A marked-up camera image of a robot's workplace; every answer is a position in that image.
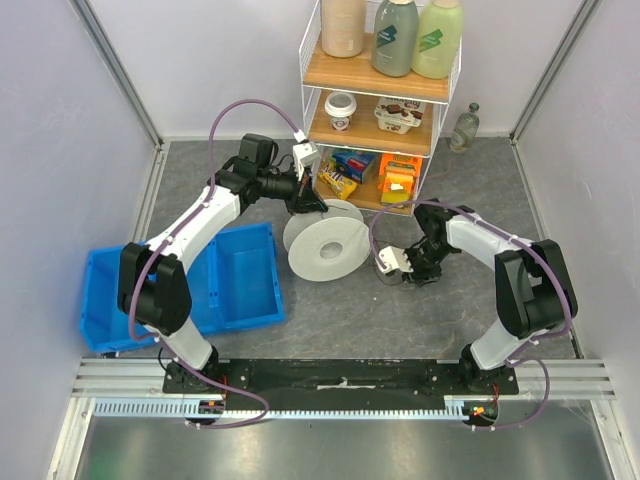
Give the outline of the grey plastic cable spool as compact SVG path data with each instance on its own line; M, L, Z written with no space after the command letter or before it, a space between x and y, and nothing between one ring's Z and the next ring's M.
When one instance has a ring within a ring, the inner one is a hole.
M295 275L312 282L343 278L369 257L368 226L353 204L329 199L327 212L296 214L287 222L283 244Z

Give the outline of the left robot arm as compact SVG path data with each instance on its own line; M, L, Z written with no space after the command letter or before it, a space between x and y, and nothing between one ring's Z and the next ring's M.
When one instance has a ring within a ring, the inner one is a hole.
M144 244L129 243L120 254L117 306L128 317L130 337L142 325L185 370L185 382L198 393L219 382L218 353L191 318L187 273L202 250L229 223L261 198L281 200L290 214L325 212L313 186L311 167L321 155L302 132L295 135L292 165L275 171L274 140L245 135L237 155L211 175L195 202L162 234Z

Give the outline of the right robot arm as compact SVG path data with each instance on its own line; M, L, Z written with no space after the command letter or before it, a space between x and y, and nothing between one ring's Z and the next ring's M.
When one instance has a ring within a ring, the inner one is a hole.
M464 206L430 202L416 207L414 216L423 237L404 250L405 281L424 285L439 280L444 259L462 252L494 273L498 319L462 350L457 377L465 391L483 392L516 362L526 344L570 329L577 299L555 241L514 236Z

